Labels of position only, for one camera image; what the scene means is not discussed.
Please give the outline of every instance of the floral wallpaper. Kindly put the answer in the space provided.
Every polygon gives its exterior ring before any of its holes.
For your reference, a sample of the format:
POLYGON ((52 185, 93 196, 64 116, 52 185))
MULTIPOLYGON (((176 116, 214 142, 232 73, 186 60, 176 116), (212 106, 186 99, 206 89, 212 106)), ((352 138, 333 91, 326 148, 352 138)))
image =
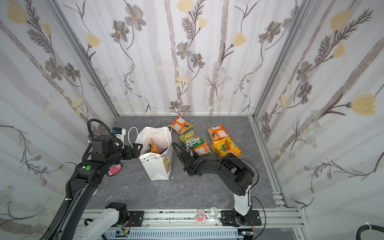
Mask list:
POLYGON ((58 0, 119 114, 253 114, 297 0, 58 0))
POLYGON ((88 119, 114 116, 44 1, 0 6, 0 235, 39 239, 86 149, 88 119))
POLYGON ((257 115, 314 240, 384 225, 383 14, 382 1, 316 0, 257 115))

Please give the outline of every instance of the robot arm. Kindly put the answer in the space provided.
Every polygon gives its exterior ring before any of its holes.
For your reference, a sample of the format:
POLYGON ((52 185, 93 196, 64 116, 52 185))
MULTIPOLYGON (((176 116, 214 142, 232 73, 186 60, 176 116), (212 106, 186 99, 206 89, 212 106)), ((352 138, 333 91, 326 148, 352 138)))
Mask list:
POLYGON ((182 162, 184 171, 193 177, 202 174, 217 174, 224 184, 233 192, 235 205, 233 208, 234 227, 245 225, 252 213, 252 204, 249 189, 252 185, 254 172, 232 153, 227 153, 217 160, 198 159, 195 152, 188 148, 172 143, 177 153, 177 158, 182 162))

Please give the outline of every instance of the green snack package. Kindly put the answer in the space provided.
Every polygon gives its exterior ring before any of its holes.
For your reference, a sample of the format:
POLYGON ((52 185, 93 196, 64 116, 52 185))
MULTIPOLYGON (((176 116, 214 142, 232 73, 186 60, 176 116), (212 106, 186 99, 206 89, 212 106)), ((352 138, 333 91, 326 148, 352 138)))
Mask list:
POLYGON ((148 144, 147 153, 151 152, 152 144, 148 144))

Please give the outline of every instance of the chip bag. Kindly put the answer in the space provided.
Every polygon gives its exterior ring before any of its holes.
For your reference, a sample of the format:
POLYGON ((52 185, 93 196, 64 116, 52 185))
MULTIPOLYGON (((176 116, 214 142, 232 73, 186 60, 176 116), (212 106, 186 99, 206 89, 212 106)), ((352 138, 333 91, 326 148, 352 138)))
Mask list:
POLYGON ((193 127, 192 124, 184 120, 181 116, 177 117, 172 123, 172 128, 178 133, 178 134, 183 134, 185 133, 188 129, 193 127))
POLYGON ((179 138, 187 147, 191 146, 194 143, 197 143, 200 140, 200 138, 195 134, 193 130, 182 134, 179 138))
POLYGON ((155 145, 155 143, 153 142, 153 139, 152 139, 152 138, 151 138, 151 141, 152 141, 151 152, 152 152, 152 153, 160 154, 160 151, 159 151, 159 149, 156 147, 156 145, 155 145))
POLYGON ((220 124, 217 127, 210 127, 207 129, 209 135, 211 136, 212 141, 220 140, 225 137, 229 137, 229 133, 223 126, 223 124, 220 124))
POLYGON ((228 152, 233 153, 236 157, 241 156, 240 149, 229 137, 213 141, 212 149, 219 157, 224 157, 228 152))
POLYGON ((209 148, 207 141, 205 139, 202 139, 202 140, 204 141, 204 143, 199 144, 198 146, 195 146, 195 147, 193 147, 193 145, 191 146, 195 150, 195 152, 199 155, 199 157, 211 152, 211 149, 209 148))

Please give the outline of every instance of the white plastic bag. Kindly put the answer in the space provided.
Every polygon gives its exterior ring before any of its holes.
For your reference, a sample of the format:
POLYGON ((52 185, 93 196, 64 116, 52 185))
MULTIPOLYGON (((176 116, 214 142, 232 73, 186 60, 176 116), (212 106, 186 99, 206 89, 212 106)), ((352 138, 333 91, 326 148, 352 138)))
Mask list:
POLYGON ((169 179, 173 157, 171 131, 171 125, 159 128, 145 127, 136 138, 135 143, 143 144, 139 159, 151 180, 169 179), (163 154, 147 153, 147 146, 152 143, 151 138, 160 152, 166 149, 163 154))

